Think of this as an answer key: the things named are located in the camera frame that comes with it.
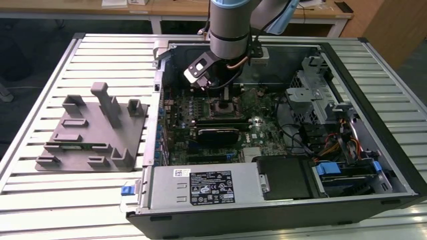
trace robotic arm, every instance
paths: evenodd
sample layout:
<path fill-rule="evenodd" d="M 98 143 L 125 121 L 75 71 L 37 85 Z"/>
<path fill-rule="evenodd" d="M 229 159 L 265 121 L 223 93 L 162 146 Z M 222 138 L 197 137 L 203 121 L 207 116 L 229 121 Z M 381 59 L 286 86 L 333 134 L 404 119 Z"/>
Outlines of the robotic arm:
<path fill-rule="evenodd" d="M 259 35 L 281 34 L 293 17 L 299 0 L 210 0 L 210 51 L 185 71 L 194 87 L 221 89 L 234 82 L 251 58 L 262 58 Z M 251 27 L 259 29 L 253 40 Z M 219 80 L 211 86 L 209 70 Z"/>

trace aluminum slotted table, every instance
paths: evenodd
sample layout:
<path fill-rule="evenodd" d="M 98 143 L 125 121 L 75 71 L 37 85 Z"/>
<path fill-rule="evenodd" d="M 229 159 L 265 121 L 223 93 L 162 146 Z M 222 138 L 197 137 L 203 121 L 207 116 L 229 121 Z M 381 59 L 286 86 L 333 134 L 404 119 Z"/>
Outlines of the aluminum slotted table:
<path fill-rule="evenodd" d="M 127 173 L 65 173 L 35 170 L 43 144 L 65 113 L 67 95 L 91 94 L 94 82 L 106 82 L 121 103 L 141 99 L 153 104 L 155 41 L 203 40 L 193 35 L 77 34 L 53 77 L 0 162 L 0 239 L 141 240 L 145 234 L 122 212 L 121 188 L 142 177 L 143 153 L 154 108 L 142 132 L 135 171 Z M 329 42 L 362 91 L 427 179 L 427 109 L 369 43 L 356 38 L 263 37 L 275 42 Z M 345 90 L 337 89 L 346 100 Z M 126 204 L 137 206 L 138 195 Z M 198 239 L 426 239 L 427 206 L 388 211 L 357 224 L 281 231 L 249 232 Z"/>

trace power supply label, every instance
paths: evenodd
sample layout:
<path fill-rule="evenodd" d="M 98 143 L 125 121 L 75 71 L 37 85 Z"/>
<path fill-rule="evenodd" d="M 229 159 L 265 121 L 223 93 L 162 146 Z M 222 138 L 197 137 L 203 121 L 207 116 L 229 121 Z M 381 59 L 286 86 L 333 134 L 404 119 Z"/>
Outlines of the power supply label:
<path fill-rule="evenodd" d="M 190 202 L 194 206 L 235 203 L 233 171 L 190 173 Z"/>

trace blue drive bracket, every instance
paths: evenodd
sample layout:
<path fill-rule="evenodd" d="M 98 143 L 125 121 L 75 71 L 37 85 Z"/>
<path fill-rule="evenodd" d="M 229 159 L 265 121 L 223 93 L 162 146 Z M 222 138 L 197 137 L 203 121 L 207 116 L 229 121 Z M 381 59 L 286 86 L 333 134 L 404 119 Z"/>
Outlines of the blue drive bracket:
<path fill-rule="evenodd" d="M 122 187 L 122 196 L 134 196 L 135 195 L 135 185 Z"/>
<path fill-rule="evenodd" d="M 380 173 L 381 171 L 384 171 L 384 168 L 382 168 L 382 165 L 380 163 L 380 161 L 374 161 L 374 168 L 376 168 L 376 171 Z"/>
<path fill-rule="evenodd" d="M 326 174 L 341 174 L 342 170 L 335 162 L 322 162 L 315 166 L 319 176 Z"/>

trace wooden desk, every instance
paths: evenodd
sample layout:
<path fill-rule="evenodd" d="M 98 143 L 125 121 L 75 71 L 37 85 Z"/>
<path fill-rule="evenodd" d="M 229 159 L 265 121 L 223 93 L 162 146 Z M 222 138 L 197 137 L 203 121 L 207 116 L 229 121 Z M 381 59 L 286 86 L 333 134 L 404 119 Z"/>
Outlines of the wooden desk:
<path fill-rule="evenodd" d="M 154 0 L 151 8 L 151 24 L 157 32 L 162 32 L 161 21 L 206 21 L 209 16 L 209 0 Z M 339 37 L 353 13 L 343 13 L 334 0 L 326 5 L 297 9 L 291 23 L 333 25 L 329 37 Z"/>
<path fill-rule="evenodd" d="M 130 4 L 127 8 L 102 9 L 103 0 L 0 0 L 0 18 L 149 20 L 153 33 L 162 34 L 162 21 L 206 21 L 209 0 L 150 0 L 147 5 Z M 294 24 L 333 25 L 329 37 L 339 37 L 353 13 L 343 13 L 334 0 L 326 6 L 298 9 Z"/>

